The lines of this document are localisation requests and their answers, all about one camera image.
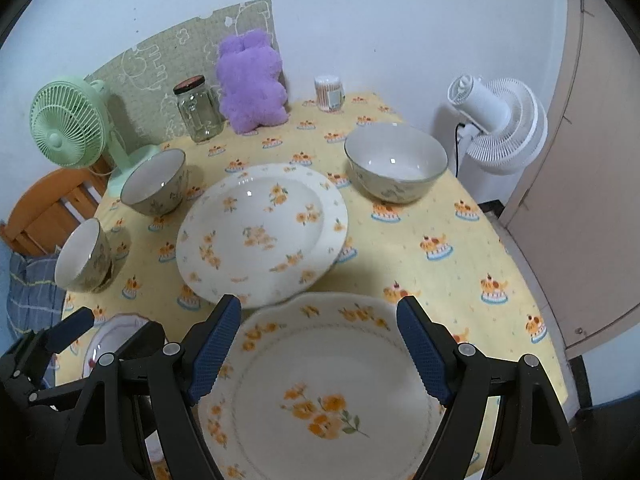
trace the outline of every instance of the table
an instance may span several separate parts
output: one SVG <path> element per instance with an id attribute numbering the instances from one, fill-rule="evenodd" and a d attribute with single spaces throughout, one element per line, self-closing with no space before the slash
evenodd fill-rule
<path id="1" fill-rule="evenodd" d="M 336 183 L 349 213 L 345 247 L 311 290 L 354 292 L 391 303 L 413 294 L 432 320 L 487 356 L 517 360 L 528 352 L 537 355 L 564 402 L 567 390 L 540 311 L 491 224 L 453 174 L 446 171 L 410 206 L 373 200 L 350 183 L 344 137 L 375 121 L 401 118 L 375 94 L 358 94 L 347 96 L 337 114 L 321 112 L 313 101 L 298 102 L 282 126 L 244 136 L 226 126 L 205 144 L 196 145 L 188 137 L 166 143 L 163 149 L 186 152 L 186 199 L 169 215 L 149 218 L 104 196 L 96 217 L 113 250 L 113 281 L 97 294 L 68 294 L 63 316 L 88 306 L 97 327 L 116 314 L 136 313 L 160 322 L 169 341 L 180 341 L 213 308 L 194 297 L 175 263 L 178 228 L 194 200 L 228 176 L 225 169 L 230 164 L 311 160 L 313 170 Z M 57 384 L 81 376 L 95 330 L 59 355 Z M 486 461 L 496 415 L 497 402 L 490 399 L 470 473 Z"/>

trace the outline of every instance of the black power cord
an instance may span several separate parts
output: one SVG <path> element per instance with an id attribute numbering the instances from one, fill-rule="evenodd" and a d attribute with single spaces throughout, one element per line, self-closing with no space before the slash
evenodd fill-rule
<path id="1" fill-rule="evenodd" d="M 460 126 L 466 126 L 465 123 L 458 123 L 456 125 L 456 138 L 454 142 L 456 143 L 456 178 L 458 178 L 458 129 Z"/>

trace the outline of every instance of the stuffed bear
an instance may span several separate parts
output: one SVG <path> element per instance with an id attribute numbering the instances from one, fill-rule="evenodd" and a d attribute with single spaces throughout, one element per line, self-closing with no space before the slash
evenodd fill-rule
<path id="1" fill-rule="evenodd" d="M 216 67 L 222 87 L 220 112 L 237 134 L 287 122 L 287 91 L 278 82 L 281 71 L 282 58 L 260 28 L 220 43 Z"/>

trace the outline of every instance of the cabinet door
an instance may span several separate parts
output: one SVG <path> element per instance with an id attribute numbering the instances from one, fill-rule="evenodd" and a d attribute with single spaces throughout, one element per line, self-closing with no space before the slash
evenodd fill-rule
<path id="1" fill-rule="evenodd" d="M 569 347 L 640 303 L 640 55 L 604 0 L 554 143 L 508 229 Z"/>

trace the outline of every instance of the plaid fabric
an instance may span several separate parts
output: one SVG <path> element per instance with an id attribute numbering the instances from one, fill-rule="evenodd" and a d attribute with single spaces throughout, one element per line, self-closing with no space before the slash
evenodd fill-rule
<path id="1" fill-rule="evenodd" d="M 33 330 L 50 328 L 62 318 L 66 291 L 53 281 L 58 256 L 26 258 L 14 253 L 9 263 L 10 284 L 6 299 L 7 327 L 14 339 Z M 55 384 L 56 356 L 53 356 L 43 386 Z"/>

